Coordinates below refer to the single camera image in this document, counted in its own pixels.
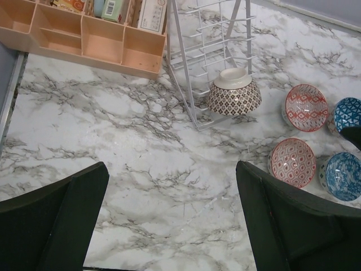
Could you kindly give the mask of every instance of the box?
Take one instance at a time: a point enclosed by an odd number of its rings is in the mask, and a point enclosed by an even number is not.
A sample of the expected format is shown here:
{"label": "box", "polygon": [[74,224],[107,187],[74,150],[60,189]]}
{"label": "box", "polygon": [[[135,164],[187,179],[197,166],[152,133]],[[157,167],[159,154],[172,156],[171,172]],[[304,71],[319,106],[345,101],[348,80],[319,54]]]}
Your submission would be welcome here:
{"label": "box", "polygon": [[167,0],[143,0],[140,9],[138,28],[162,33]]}
{"label": "box", "polygon": [[105,0],[102,19],[124,23],[129,0]]}
{"label": "box", "polygon": [[85,1],[86,0],[54,0],[52,1],[52,6],[80,13],[84,9]]}

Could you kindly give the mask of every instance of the geometric pattern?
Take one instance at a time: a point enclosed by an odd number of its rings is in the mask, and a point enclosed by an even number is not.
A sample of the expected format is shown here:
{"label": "geometric pattern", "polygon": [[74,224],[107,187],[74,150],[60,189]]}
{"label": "geometric pattern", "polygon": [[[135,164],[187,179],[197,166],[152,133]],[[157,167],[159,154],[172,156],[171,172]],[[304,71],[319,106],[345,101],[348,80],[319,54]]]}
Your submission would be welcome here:
{"label": "geometric pattern", "polygon": [[349,202],[361,196],[361,161],[348,152],[325,161],[319,178],[321,185],[339,200]]}
{"label": "geometric pattern", "polygon": [[334,124],[338,132],[344,127],[361,125],[361,100],[345,98],[341,100],[334,110]]}
{"label": "geometric pattern", "polygon": [[261,102],[261,92],[253,80],[240,89],[221,89],[212,84],[207,98],[208,109],[225,116],[247,114],[255,110]]}
{"label": "geometric pattern", "polygon": [[297,188],[306,186],[316,171],[316,157],[306,142],[281,141],[268,156],[268,170],[277,179]]}
{"label": "geometric pattern", "polygon": [[327,118],[327,127],[334,136],[340,136],[340,133],[337,131],[336,125],[334,124],[334,111],[332,111]]}
{"label": "geometric pattern", "polygon": [[302,84],[295,86],[286,97],[283,115],[294,127],[303,132],[320,129],[328,117],[325,97],[314,86]]}

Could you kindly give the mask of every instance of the red patterned bowl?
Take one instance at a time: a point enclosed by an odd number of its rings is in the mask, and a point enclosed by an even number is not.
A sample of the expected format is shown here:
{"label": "red patterned bowl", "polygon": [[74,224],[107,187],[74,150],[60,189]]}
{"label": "red patterned bowl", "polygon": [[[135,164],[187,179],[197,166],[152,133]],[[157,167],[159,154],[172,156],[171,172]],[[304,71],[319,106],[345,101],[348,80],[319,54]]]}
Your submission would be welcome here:
{"label": "red patterned bowl", "polygon": [[311,85],[295,86],[282,108],[283,119],[303,132],[320,129],[328,117],[328,106],[321,91]]}
{"label": "red patterned bowl", "polygon": [[306,142],[288,138],[271,151],[268,156],[268,170],[275,178],[302,188],[314,177],[316,157]]}

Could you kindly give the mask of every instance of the peach storage organizer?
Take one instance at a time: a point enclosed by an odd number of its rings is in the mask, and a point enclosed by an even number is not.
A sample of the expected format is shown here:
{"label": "peach storage organizer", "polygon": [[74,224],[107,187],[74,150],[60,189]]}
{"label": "peach storage organizer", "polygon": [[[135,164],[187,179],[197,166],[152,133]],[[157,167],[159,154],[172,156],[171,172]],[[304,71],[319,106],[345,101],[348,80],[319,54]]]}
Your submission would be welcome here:
{"label": "peach storage organizer", "polygon": [[77,14],[49,0],[0,0],[0,41],[15,50],[157,79],[166,33],[133,27],[141,0],[130,0],[124,25],[93,17],[93,4],[87,0]]}

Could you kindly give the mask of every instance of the marble countertop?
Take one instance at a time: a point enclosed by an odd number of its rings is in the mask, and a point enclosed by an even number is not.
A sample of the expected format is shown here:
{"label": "marble countertop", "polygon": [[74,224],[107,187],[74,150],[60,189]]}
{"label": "marble countertop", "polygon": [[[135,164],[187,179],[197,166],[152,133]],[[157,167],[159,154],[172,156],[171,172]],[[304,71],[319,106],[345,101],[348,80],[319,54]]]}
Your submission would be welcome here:
{"label": "marble countertop", "polygon": [[[288,137],[305,140],[318,158],[343,150],[360,157],[326,127],[303,133],[286,126],[280,106],[299,83],[318,87],[330,106],[361,98],[361,39],[257,5],[252,13],[263,103],[203,132],[166,67],[149,81],[29,55],[0,160],[0,200],[104,161],[111,178],[86,266],[256,270],[236,163],[266,170],[269,152]],[[219,17],[209,11],[202,19]],[[318,180],[304,189],[336,201]],[[361,200],[347,205],[361,208]]]}

